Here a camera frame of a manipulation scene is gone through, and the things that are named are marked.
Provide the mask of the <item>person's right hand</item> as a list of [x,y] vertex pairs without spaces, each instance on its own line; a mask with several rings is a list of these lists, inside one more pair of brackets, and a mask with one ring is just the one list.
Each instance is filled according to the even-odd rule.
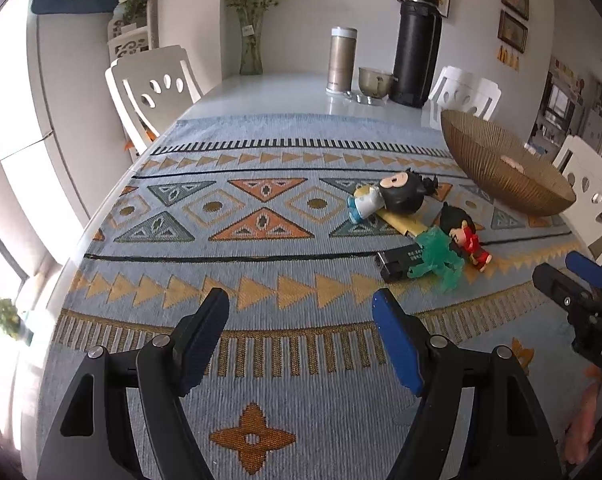
[[566,430],[564,441],[564,459],[574,466],[583,463],[589,453],[588,445],[595,430],[598,394],[602,385],[602,370],[598,367],[590,366],[585,375],[589,378],[589,385],[581,396],[580,407]]

